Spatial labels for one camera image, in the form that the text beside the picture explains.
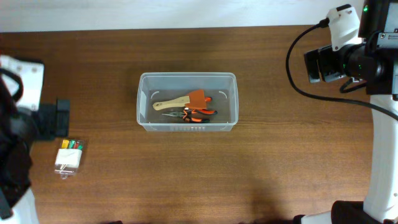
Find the colourful bit set pack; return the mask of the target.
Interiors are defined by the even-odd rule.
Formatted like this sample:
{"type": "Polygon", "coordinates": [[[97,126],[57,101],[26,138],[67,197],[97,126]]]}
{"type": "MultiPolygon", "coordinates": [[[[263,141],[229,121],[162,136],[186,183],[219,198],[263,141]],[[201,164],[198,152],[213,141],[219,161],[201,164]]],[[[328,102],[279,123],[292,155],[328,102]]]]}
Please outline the colourful bit set pack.
{"type": "Polygon", "coordinates": [[[62,139],[55,158],[54,172],[61,179],[67,179],[76,175],[85,148],[85,142],[81,139],[62,139]]]}

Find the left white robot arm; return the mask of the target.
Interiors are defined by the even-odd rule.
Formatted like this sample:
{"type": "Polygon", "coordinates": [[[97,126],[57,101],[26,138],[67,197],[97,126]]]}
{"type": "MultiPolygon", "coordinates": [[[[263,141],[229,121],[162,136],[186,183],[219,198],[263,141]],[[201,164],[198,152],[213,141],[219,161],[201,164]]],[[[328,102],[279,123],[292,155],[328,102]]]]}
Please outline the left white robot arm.
{"type": "Polygon", "coordinates": [[[1,223],[38,223],[29,171],[35,141],[66,137],[70,124],[70,101],[43,104],[38,111],[17,107],[24,86],[16,74],[1,69],[1,76],[17,84],[11,93],[1,80],[1,223]]]}

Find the red black cutting pliers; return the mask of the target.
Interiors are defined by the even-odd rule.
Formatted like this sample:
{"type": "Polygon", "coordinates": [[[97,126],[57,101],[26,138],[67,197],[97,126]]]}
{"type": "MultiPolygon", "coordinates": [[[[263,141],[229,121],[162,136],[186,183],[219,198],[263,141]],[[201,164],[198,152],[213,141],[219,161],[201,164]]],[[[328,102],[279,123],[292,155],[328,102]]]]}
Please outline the red black cutting pliers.
{"type": "Polygon", "coordinates": [[[195,110],[190,108],[185,108],[185,111],[190,111],[192,113],[200,113],[203,115],[216,115],[218,113],[217,110],[206,110],[206,109],[195,110]]]}

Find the orange black long-nose pliers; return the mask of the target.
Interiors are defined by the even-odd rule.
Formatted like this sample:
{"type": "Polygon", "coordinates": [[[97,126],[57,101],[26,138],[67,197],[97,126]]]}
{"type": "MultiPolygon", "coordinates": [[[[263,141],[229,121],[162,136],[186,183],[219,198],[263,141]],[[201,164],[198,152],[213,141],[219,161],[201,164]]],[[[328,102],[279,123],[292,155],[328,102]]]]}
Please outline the orange black long-nose pliers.
{"type": "Polygon", "coordinates": [[[199,113],[198,110],[183,110],[183,111],[174,111],[174,112],[167,112],[162,113],[165,116],[171,116],[176,118],[182,118],[186,123],[209,123],[209,119],[205,118],[193,118],[192,115],[199,113]]]}

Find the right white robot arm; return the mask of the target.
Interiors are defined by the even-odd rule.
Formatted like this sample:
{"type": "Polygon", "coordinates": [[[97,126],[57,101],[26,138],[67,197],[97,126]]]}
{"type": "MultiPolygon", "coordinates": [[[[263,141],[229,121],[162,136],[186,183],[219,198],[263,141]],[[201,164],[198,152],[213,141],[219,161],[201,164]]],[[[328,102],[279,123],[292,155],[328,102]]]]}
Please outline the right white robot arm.
{"type": "Polygon", "coordinates": [[[331,44],[304,55],[311,83],[345,78],[340,92],[364,88],[373,116],[371,180],[363,201],[336,201],[331,210],[298,215],[294,223],[397,222],[397,2],[365,1],[329,10],[319,28],[331,44]]]}

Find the orange scraper wooden handle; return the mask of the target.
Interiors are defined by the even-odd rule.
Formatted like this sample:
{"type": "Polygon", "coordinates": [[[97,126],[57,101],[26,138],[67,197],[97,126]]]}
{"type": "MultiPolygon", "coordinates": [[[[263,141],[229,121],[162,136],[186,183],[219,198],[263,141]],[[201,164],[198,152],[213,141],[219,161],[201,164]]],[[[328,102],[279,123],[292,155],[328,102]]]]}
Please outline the orange scraper wooden handle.
{"type": "Polygon", "coordinates": [[[202,110],[207,108],[207,103],[205,92],[203,90],[195,90],[185,96],[181,96],[173,100],[155,102],[152,107],[157,111],[167,108],[190,108],[202,110]]]}

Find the orange socket bit rail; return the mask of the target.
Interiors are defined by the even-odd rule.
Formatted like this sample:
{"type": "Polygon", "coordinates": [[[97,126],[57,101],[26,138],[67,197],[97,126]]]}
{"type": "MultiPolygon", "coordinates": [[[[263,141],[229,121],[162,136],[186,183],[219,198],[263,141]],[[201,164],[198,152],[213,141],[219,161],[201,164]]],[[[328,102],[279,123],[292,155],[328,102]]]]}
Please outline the orange socket bit rail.
{"type": "Polygon", "coordinates": [[[205,131],[205,127],[202,126],[171,126],[170,131],[173,132],[187,132],[187,131],[205,131]]]}

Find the clear plastic container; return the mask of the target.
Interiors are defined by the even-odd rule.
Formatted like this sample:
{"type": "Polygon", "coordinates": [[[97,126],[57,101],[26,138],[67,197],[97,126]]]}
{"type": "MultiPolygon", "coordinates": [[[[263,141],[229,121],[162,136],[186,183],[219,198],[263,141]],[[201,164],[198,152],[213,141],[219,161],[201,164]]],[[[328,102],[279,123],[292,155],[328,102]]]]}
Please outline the clear plastic container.
{"type": "Polygon", "coordinates": [[[239,118],[239,95],[236,76],[229,72],[148,72],[143,73],[137,91],[137,123],[146,131],[173,132],[171,126],[202,126],[205,131],[230,131],[239,118]],[[195,114],[195,118],[208,118],[209,123],[186,123],[182,118],[162,113],[182,111],[182,108],[168,108],[160,111],[152,105],[158,101],[173,100],[191,91],[203,90],[212,98],[207,103],[216,115],[195,114]]]}

